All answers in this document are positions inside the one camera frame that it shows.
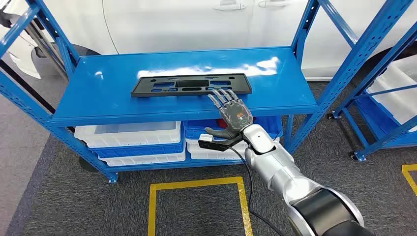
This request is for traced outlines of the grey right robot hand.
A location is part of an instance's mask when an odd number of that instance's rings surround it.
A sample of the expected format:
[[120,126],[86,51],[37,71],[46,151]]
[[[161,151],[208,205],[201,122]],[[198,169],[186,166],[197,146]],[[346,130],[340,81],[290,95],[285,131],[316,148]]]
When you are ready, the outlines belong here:
[[222,139],[234,139],[246,127],[253,124],[253,116],[243,100],[239,99],[233,90],[215,89],[208,98],[218,109],[222,119],[227,124],[223,130],[205,128],[205,132]]

